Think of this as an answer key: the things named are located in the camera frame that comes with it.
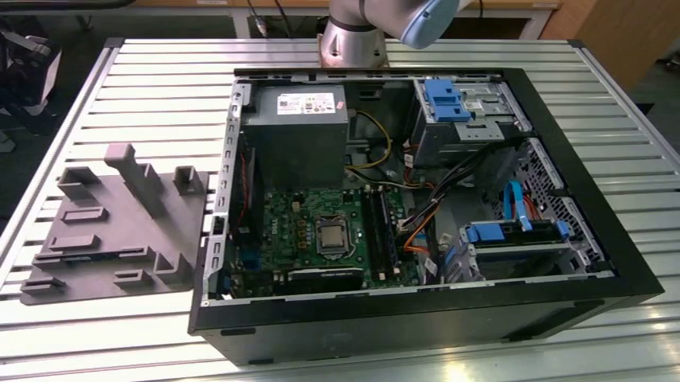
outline blue plastic clip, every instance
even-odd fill
[[[446,252],[446,258],[444,260],[444,266],[449,265],[450,260],[454,258],[454,256],[456,256],[456,246],[452,244],[449,252]]]
[[[465,233],[468,233],[468,241],[470,243],[477,241],[502,241],[506,239],[498,223],[473,224],[472,227],[465,229]]]
[[[557,228],[557,231],[560,232],[560,237],[563,240],[567,240],[569,236],[572,235],[572,231],[569,230],[569,224],[564,220],[557,220],[555,222],[555,227]]]
[[[462,95],[452,80],[425,80],[425,95],[433,107],[433,118],[437,122],[468,122],[470,112],[462,104]]]
[[[504,219],[512,219],[512,202],[510,202],[510,193],[514,197],[514,209],[517,211],[517,219],[521,223],[522,231],[532,231],[532,222],[526,217],[526,209],[524,208],[524,197],[521,194],[521,185],[518,181],[509,181],[506,187],[502,190],[502,213]]]

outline blue drive bracket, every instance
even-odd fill
[[[465,229],[465,233],[470,243],[478,241],[502,241],[506,239],[498,223],[473,224],[472,227]]]
[[[462,95],[452,80],[425,80],[425,96],[433,107],[433,119],[437,122],[469,122],[470,112],[462,104]]]
[[[524,197],[521,193],[521,185],[518,181],[509,181],[502,190],[502,215],[505,220],[512,220],[512,202],[510,197],[514,199],[514,209],[517,211],[517,219],[521,223],[522,231],[532,231],[532,222],[526,217],[526,209],[524,208]]]

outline wooden cabinet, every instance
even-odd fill
[[[632,89],[680,37],[679,0],[565,0],[541,39],[580,39],[624,89]]]

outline barcode sticker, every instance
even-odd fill
[[[425,260],[425,267],[428,268],[429,273],[432,273],[434,276],[437,275],[437,264],[433,260],[428,259]]]
[[[405,154],[404,155],[404,165],[412,169],[413,168],[413,155]]]
[[[335,113],[333,93],[282,94],[277,98],[277,112],[279,115],[333,114]]]

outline motherboard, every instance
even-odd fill
[[[262,246],[257,254],[242,251],[245,268],[255,271],[237,275],[246,289],[235,292],[265,297],[283,285],[286,294],[418,285],[416,260],[394,245],[405,214],[394,188],[266,193]]]

